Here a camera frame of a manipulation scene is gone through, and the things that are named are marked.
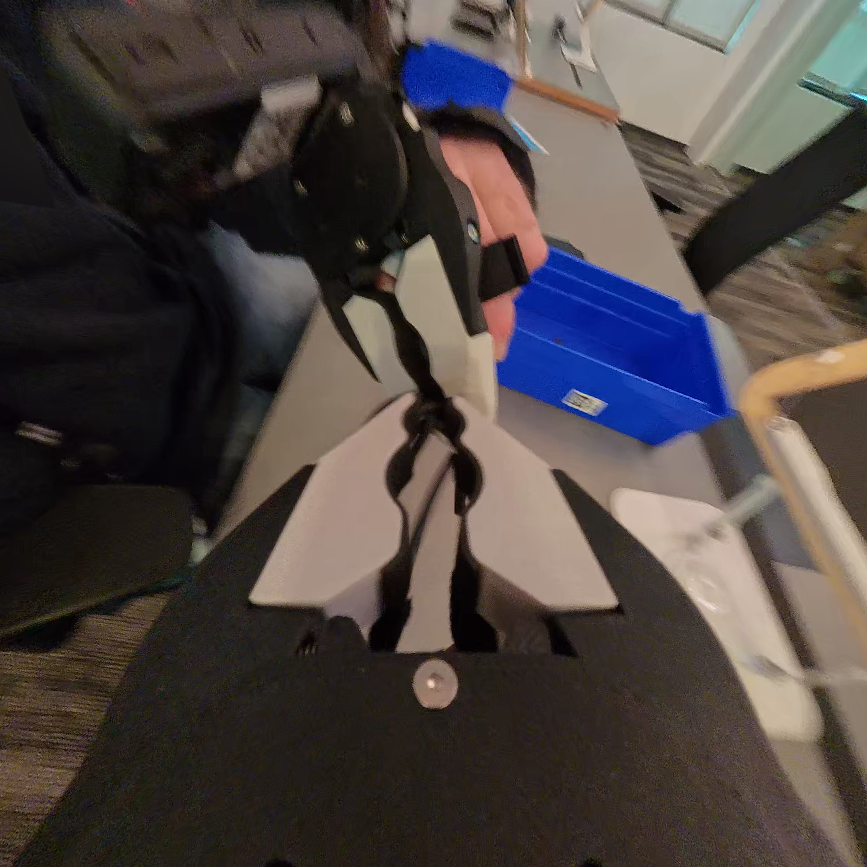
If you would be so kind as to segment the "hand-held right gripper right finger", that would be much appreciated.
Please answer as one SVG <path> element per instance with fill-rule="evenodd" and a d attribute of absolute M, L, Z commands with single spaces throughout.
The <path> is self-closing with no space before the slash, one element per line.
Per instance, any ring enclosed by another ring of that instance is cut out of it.
<path fill-rule="evenodd" d="M 615 591 L 550 466 L 470 404 L 455 408 L 461 445 L 480 468 L 464 525 L 488 596 L 547 613 L 614 610 Z"/>

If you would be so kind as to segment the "person's left hand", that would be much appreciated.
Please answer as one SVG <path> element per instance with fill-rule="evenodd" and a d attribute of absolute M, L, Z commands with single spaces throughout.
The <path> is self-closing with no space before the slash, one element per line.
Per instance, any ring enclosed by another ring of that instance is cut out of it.
<path fill-rule="evenodd" d="M 482 137 L 445 135 L 439 146 L 452 174 L 471 192 L 483 246 L 515 238 L 533 276 L 547 260 L 548 245 L 526 189 L 500 145 Z"/>

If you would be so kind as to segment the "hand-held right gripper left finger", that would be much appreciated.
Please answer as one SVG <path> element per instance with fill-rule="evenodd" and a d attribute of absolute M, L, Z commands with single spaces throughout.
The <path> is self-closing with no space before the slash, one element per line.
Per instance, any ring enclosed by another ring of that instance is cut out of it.
<path fill-rule="evenodd" d="M 383 570 L 401 550 L 404 513 L 387 466 L 406 444 L 406 394 L 326 452 L 250 593 L 258 607 L 383 613 Z"/>

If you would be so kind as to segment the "small blue bin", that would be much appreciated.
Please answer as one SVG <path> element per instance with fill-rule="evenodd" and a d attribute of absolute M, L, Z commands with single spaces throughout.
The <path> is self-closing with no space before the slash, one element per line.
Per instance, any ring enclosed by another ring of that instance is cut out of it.
<path fill-rule="evenodd" d="M 435 41 L 409 44 L 400 81 L 408 101 L 428 112 L 455 105 L 502 113 L 513 89 L 499 65 Z"/>

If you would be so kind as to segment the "large blue bin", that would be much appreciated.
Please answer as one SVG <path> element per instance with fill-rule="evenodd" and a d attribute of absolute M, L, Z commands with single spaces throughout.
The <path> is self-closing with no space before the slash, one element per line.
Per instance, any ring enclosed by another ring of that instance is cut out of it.
<path fill-rule="evenodd" d="M 652 447 L 734 415 L 704 312 L 556 247 L 517 298 L 497 375 Z"/>

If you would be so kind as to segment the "black mesh chair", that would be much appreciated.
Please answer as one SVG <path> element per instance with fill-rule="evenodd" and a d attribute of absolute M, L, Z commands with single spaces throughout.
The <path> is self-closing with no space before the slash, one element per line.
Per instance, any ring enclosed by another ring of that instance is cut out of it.
<path fill-rule="evenodd" d="M 2 539 L 2 643 L 183 575 L 193 507 L 178 489 L 81 485 Z"/>

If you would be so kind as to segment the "small wooden table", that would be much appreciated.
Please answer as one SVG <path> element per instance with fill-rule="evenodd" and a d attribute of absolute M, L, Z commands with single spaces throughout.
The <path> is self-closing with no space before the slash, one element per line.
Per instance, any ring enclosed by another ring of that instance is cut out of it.
<path fill-rule="evenodd" d="M 514 86 L 570 110 L 587 114 L 601 122 L 619 125 L 622 121 L 620 108 L 612 100 L 588 95 L 576 86 L 560 86 L 538 78 L 522 77 L 514 80 Z"/>

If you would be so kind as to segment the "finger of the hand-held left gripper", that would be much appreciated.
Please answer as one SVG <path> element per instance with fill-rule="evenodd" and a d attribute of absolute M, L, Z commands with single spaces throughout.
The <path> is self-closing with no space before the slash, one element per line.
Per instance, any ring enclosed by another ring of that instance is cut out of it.
<path fill-rule="evenodd" d="M 461 397 L 483 417 L 496 420 L 492 337 L 468 333 L 444 267 L 432 238 L 387 256 L 398 307 L 420 337 L 433 379 L 446 396 Z"/>
<path fill-rule="evenodd" d="M 362 344 L 355 334 L 343 307 L 345 303 L 349 302 L 356 295 L 358 289 L 361 289 L 363 293 L 375 289 L 375 282 L 379 273 L 379 266 L 366 265 L 357 266 L 339 276 L 326 276 L 324 273 L 319 274 L 322 303 L 328 311 L 331 322 L 341 336 L 342 341 L 376 382 L 381 382 L 381 380 L 374 372 L 373 366 L 365 355 Z"/>

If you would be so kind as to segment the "white stand base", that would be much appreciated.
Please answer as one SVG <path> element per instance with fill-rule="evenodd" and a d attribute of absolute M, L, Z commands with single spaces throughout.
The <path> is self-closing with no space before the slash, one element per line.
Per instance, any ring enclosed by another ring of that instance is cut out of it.
<path fill-rule="evenodd" d="M 711 504 L 626 487 L 611 494 L 611 512 L 703 615 L 768 737 L 818 742 L 817 702 L 741 530 Z"/>

